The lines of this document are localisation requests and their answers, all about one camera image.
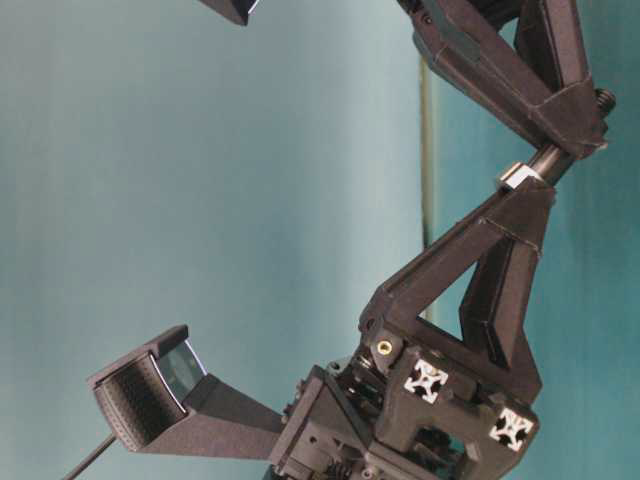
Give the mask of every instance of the teal backdrop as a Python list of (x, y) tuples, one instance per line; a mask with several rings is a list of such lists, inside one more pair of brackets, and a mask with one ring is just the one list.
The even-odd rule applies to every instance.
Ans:
[[(610, 148), (558, 187), (527, 332), (543, 427), (518, 479), (635, 478), (640, 6), (582, 0)], [(349, 354), (421, 245), (417, 55), (393, 1), (0, 0), (0, 477), (60, 478), (107, 433), (84, 379), (187, 323), (205, 365), (279, 409)], [(433, 236), (532, 151), (430, 79)], [(456, 332), (462, 284), (433, 310)], [(88, 479), (259, 478), (131, 455)]]
[[(0, 0), (0, 478), (108, 433), (84, 379), (187, 323), (280, 410), (421, 245), (418, 56), (391, 1)], [(87, 479), (259, 479), (132, 455)]]
[[(619, 106), (608, 120), (609, 148), (557, 187), (525, 324), (544, 382), (534, 408), (542, 426), (512, 479), (638, 477), (640, 4), (578, 3), (595, 82), (613, 90)], [(513, 26), (505, 36), (512, 33)], [(533, 151), (449, 85), (429, 80), (436, 236), (493, 191), (499, 172)], [(465, 287), (454, 284), (433, 311), (458, 335)]]

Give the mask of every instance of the metal rod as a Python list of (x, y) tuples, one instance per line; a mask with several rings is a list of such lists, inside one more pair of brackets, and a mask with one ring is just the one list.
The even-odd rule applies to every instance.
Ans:
[(89, 465), (91, 465), (104, 451), (111, 446), (113, 442), (115, 442), (116, 437), (112, 433), (109, 435), (98, 447), (91, 452), (87, 458), (85, 458), (76, 468), (71, 470), (62, 480), (73, 480), (78, 475), (80, 475)]

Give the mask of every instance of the black triangular bracket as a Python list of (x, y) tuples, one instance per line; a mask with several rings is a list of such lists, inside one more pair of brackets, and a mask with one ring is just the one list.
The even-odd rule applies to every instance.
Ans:
[[(384, 328), (531, 404), (541, 382), (522, 325), (554, 198), (534, 178), (492, 195), (377, 289), (360, 317), (363, 343)], [(476, 262), (460, 341), (419, 314)]]
[[(575, 0), (422, 0), (409, 12), (430, 68), (536, 148), (606, 145)], [(516, 48), (498, 29), (519, 17)]]

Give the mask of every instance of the black cable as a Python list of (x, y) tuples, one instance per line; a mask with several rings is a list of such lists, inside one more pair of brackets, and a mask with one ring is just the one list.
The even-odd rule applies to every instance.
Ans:
[(91, 452), (87, 458), (85, 458), (80, 465), (71, 470), (66, 477), (62, 480), (73, 480), (78, 475), (80, 475), (89, 465), (91, 465), (96, 458), (98, 458), (102, 453), (111, 446), (111, 444), (116, 440), (116, 436), (112, 433), (109, 435), (93, 452)]

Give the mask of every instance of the screw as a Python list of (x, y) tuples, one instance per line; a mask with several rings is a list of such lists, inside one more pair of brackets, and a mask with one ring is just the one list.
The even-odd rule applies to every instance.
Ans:
[(378, 342), (378, 353), (380, 355), (389, 355), (393, 352), (393, 344), (389, 340), (382, 340)]
[(616, 108), (616, 96), (606, 88), (596, 88), (596, 99), (603, 118)]

